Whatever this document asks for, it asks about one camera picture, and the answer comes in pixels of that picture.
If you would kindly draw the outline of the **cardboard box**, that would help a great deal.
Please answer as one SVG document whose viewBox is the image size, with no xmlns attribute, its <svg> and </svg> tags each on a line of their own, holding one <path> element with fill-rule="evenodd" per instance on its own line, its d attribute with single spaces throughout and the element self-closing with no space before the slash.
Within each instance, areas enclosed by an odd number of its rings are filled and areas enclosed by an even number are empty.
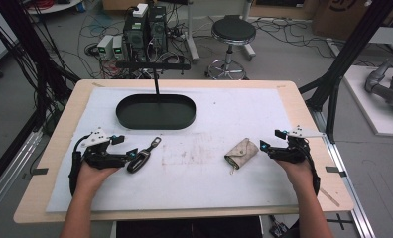
<svg viewBox="0 0 393 238">
<path fill-rule="evenodd" d="M 375 0 L 319 0 L 312 21 L 316 36 L 347 40 Z"/>
</svg>

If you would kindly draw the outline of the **black stand with oval tray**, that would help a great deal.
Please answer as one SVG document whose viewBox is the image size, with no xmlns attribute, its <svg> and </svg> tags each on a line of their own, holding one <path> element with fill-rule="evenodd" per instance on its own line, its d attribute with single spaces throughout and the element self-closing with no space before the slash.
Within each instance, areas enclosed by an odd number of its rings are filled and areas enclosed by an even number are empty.
<svg viewBox="0 0 393 238">
<path fill-rule="evenodd" d="M 181 130 L 195 121 L 195 102 L 181 94 L 162 94 L 156 73 L 157 69 L 190 70 L 188 63 L 121 61 L 116 66 L 128 69 L 151 68 L 154 74 L 154 94 L 132 94 L 117 104 L 116 117 L 123 127 L 133 130 Z"/>
</svg>

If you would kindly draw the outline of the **black computer tower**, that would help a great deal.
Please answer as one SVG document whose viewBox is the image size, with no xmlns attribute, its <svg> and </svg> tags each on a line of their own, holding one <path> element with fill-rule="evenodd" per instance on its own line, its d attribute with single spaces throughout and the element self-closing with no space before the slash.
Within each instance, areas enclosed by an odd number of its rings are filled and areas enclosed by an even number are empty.
<svg viewBox="0 0 393 238">
<path fill-rule="evenodd" d="M 166 17 L 165 6 L 153 6 L 150 9 L 148 20 L 153 48 L 159 53 L 163 53 L 168 49 Z"/>
<path fill-rule="evenodd" d="M 125 19 L 123 34 L 129 60 L 146 62 L 148 60 L 146 48 L 149 43 L 147 14 L 144 14 L 142 17 L 135 17 L 133 10 L 129 10 Z"/>
</svg>

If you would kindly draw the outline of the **black car key fob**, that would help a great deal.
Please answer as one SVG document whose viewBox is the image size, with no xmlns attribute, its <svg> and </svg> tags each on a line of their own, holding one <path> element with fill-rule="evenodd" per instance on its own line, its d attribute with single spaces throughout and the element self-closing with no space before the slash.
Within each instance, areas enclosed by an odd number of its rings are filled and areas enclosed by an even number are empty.
<svg viewBox="0 0 393 238">
<path fill-rule="evenodd" d="M 141 150 L 136 155 L 136 157 L 128 164 L 127 172 L 130 174 L 138 172 L 149 160 L 151 156 L 151 151 L 155 149 L 161 141 L 162 139 L 160 137 L 156 137 L 147 149 Z"/>
</svg>

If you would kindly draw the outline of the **grey power supply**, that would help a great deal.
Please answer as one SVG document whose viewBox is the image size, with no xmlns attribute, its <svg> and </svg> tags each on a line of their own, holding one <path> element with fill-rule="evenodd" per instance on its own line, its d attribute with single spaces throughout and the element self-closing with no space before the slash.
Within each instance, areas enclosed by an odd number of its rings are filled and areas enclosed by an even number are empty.
<svg viewBox="0 0 393 238">
<path fill-rule="evenodd" d="M 104 36 L 97 44 L 99 56 L 102 60 L 111 60 L 113 57 L 113 37 L 111 35 Z"/>
<path fill-rule="evenodd" d="M 121 36 L 113 37 L 112 49 L 113 49 L 114 57 L 117 60 L 124 59 L 123 38 Z"/>
</svg>

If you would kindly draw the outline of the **beige key pouch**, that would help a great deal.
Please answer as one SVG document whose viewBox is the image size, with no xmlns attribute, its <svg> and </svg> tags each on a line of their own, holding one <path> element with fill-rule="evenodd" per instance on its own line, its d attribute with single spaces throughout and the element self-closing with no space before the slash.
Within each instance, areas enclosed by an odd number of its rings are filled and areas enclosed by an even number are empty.
<svg viewBox="0 0 393 238">
<path fill-rule="evenodd" d="M 231 165 L 230 174 L 232 175 L 235 171 L 241 169 L 258 151 L 258 147 L 248 138 L 244 138 L 236 144 L 224 155 L 224 159 Z"/>
</svg>

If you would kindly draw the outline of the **white mat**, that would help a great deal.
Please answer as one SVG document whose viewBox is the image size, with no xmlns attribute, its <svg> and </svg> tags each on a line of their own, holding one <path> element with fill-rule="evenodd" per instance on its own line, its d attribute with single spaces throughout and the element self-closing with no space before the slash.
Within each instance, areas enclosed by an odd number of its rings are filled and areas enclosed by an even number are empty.
<svg viewBox="0 0 393 238">
<path fill-rule="evenodd" d="M 115 116 L 117 104 L 133 88 L 96 88 L 91 92 L 73 138 L 102 128 L 125 141 L 109 147 L 122 154 L 145 149 L 161 139 L 137 173 L 121 169 L 99 189 L 95 211 L 149 211 L 200 208 L 293 206 L 297 200 L 284 171 L 259 152 L 239 170 L 224 156 L 243 139 L 285 146 L 275 130 L 289 130 L 280 95 L 275 89 L 182 88 L 196 103 L 196 119 L 183 130 L 130 130 Z"/>
</svg>

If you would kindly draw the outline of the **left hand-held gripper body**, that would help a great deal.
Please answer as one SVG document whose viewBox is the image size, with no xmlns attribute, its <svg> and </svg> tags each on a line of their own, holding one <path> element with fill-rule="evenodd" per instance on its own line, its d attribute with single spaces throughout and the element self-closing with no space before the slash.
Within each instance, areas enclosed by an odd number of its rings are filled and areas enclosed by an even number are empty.
<svg viewBox="0 0 393 238">
<path fill-rule="evenodd" d="M 93 168 L 122 168 L 126 165 L 126 153 L 110 154 L 107 148 L 110 143 L 110 137 L 101 128 L 97 128 L 89 135 L 83 137 L 79 142 L 82 148 L 85 148 L 82 158 Z"/>
</svg>

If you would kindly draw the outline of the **black frame post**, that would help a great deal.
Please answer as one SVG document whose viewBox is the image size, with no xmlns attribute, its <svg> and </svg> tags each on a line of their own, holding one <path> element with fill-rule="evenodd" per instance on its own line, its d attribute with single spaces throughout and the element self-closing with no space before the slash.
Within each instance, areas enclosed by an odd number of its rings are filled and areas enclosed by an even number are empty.
<svg viewBox="0 0 393 238">
<path fill-rule="evenodd" d="M 306 100 L 307 107 L 314 112 L 321 112 L 325 102 L 328 101 L 325 133 L 333 144 L 335 143 L 334 122 L 340 83 L 392 10 L 393 0 L 372 0 L 368 10 L 329 69 L 318 79 L 299 88 L 301 94 L 314 90 L 313 95 Z"/>
</svg>

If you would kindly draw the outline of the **person's right hand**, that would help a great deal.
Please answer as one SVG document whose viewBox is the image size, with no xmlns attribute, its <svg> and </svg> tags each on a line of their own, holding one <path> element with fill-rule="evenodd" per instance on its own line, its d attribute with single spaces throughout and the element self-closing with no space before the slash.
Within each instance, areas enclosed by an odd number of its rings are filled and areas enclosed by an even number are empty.
<svg viewBox="0 0 393 238">
<path fill-rule="evenodd" d="M 285 171 L 296 195 L 315 193 L 313 187 L 313 175 L 308 162 L 292 164 L 276 160 L 276 163 Z"/>
</svg>

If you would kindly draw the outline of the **black round stool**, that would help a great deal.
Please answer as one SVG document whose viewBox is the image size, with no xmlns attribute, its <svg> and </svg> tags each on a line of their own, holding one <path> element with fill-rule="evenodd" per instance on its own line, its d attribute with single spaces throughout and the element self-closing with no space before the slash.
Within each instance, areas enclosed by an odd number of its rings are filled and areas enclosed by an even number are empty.
<svg viewBox="0 0 393 238">
<path fill-rule="evenodd" d="M 237 15 L 227 15 L 212 25 L 211 34 L 216 40 L 227 44 L 227 50 L 224 59 L 216 59 L 206 68 L 205 76 L 212 79 L 245 79 L 244 67 L 232 59 L 233 47 L 244 46 L 247 41 L 254 40 L 255 27 Z"/>
</svg>

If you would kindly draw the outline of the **small dark device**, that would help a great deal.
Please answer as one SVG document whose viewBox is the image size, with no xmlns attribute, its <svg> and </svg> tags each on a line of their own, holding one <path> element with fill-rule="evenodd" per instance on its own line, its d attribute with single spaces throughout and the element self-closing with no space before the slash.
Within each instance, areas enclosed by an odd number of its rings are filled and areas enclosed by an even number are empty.
<svg viewBox="0 0 393 238">
<path fill-rule="evenodd" d="M 289 228 L 284 223 L 279 222 L 274 215 L 269 215 L 269 219 L 271 222 L 269 233 L 274 238 L 281 238 L 289 230 Z"/>
</svg>

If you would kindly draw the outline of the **aluminium rail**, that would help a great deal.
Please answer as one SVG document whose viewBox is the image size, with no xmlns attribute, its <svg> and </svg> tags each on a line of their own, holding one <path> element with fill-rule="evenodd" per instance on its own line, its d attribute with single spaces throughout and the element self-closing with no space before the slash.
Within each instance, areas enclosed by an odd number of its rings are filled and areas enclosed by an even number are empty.
<svg viewBox="0 0 393 238">
<path fill-rule="evenodd" d="M 325 189 L 340 203 L 340 207 L 336 207 L 319 191 L 319 201 L 323 211 L 327 213 L 347 213 L 349 222 L 354 225 L 359 238 L 375 238 L 374 231 L 355 191 L 337 145 L 333 144 L 327 135 L 311 138 L 309 142 L 318 174 L 322 179 L 321 188 Z M 346 171 L 347 177 L 341 178 L 338 174 L 327 173 L 326 166 L 338 167 L 341 171 Z"/>
<path fill-rule="evenodd" d="M 22 142 L 15 155 L 11 157 L 10 163 L 0 177 L 0 203 L 9 191 L 23 167 L 30 160 L 37 146 L 43 138 L 43 130 L 31 132 Z"/>
</svg>

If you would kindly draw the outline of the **person's left hand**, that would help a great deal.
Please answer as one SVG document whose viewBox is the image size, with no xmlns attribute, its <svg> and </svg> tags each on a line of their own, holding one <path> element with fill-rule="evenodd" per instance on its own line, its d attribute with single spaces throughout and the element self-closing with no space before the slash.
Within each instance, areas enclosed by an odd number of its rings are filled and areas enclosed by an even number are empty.
<svg viewBox="0 0 393 238">
<path fill-rule="evenodd" d="M 87 162 L 83 162 L 77 177 L 74 196 L 94 198 L 105 180 L 117 171 L 118 168 L 106 168 L 100 170 L 91 167 Z"/>
</svg>

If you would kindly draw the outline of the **beige tape strip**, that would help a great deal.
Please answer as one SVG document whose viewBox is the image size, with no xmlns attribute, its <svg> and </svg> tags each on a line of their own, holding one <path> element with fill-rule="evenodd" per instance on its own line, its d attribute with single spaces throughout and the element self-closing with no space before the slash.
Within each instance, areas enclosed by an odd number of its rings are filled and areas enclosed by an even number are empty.
<svg viewBox="0 0 393 238">
<path fill-rule="evenodd" d="M 320 192 L 325 197 L 327 197 L 336 207 L 340 207 L 340 203 L 330 193 L 328 193 L 325 189 L 320 188 Z"/>
</svg>

